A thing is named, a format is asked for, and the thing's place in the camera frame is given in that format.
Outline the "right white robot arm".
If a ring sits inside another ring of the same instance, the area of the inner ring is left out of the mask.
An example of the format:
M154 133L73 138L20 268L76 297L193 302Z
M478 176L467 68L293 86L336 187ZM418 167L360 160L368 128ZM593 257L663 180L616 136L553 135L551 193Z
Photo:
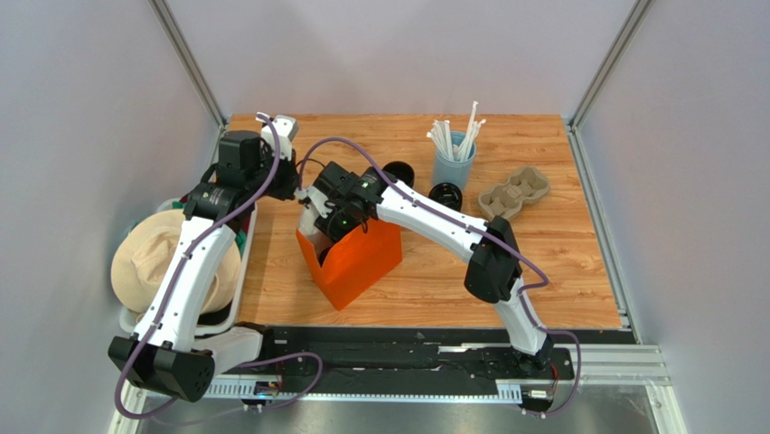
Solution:
M336 244L374 220L415 232L455 254L467 269L464 286L493 306L512 348L539 370L551 362L554 344L526 293L523 266L510 223L452 210L414 191L395 175L369 167L362 175L329 163L300 193L304 217Z

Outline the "single brown plastic cup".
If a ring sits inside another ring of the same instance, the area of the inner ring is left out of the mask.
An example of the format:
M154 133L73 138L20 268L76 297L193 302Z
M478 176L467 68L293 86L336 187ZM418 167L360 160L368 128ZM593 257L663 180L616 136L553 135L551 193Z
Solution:
M325 261L326 261L326 259L327 259L328 255L329 255L329 253L330 253L330 251L331 251L332 247L333 247L333 245L330 245L330 246L326 247L326 248L325 248L325 249L323 249L323 250L321 251L321 253L319 254L319 256L318 256L318 263L319 263L319 265L320 265L321 267L324 265L324 263L325 263Z

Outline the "orange paper bag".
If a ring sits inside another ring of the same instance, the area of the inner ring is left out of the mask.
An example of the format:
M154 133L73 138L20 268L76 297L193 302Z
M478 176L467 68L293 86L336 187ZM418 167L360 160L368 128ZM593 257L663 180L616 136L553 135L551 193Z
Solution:
M402 261L401 228L369 220L369 232L357 228L332 243L315 228L315 217L304 209L297 224L296 239L312 281L338 311L348 307ZM323 249L333 245L324 265L318 263Z

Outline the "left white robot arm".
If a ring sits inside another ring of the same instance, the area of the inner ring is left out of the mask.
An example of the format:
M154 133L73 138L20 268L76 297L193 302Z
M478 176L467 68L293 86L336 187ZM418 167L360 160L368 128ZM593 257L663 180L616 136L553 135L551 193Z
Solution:
M130 336L114 337L108 348L122 380L196 402L216 376L258 359L264 340L272 337L266 326L238 323L202 340L195 329L215 272L252 217L255 201L293 199L299 185L295 135L272 122L261 132L221 137L218 162L187 196L181 239L154 301Z

